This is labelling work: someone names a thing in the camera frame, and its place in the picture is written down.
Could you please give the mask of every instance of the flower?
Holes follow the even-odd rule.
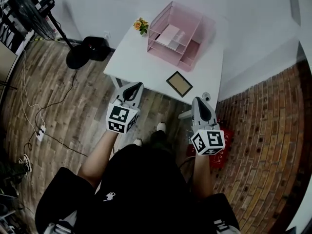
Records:
[[[133,27],[135,28],[135,30],[139,30],[140,27],[141,27],[142,23],[139,22],[139,21],[136,21],[134,24],[133,24]]]

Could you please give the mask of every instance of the power strip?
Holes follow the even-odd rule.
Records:
[[[46,128],[44,126],[41,126],[41,130],[39,131],[39,133],[36,135],[37,139],[42,142],[44,133],[45,133]]]

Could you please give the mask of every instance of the brick floor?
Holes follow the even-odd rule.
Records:
[[[228,160],[213,169],[242,233],[267,233],[296,182],[304,136],[304,99],[295,65],[221,101],[218,118],[235,132]]]

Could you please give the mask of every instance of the pink desk organizer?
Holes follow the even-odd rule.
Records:
[[[176,50],[156,41],[169,24],[185,33]],[[212,19],[205,20],[199,12],[172,1],[150,25],[147,52],[189,72],[194,68],[202,43],[209,40],[214,25]]]

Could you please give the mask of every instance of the shoe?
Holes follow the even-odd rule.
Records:
[[[143,146],[143,142],[140,138],[137,138],[134,142],[133,142],[134,145],[137,145],[137,146]]]
[[[163,131],[164,133],[167,133],[167,127],[166,127],[166,124],[165,124],[164,122],[158,123],[156,129],[157,129],[157,131],[161,130],[161,131]]]
[[[30,159],[27,154],[24,154],[24,165],[27,169],[27,172],[32,172],[33,169],[31,168]]]

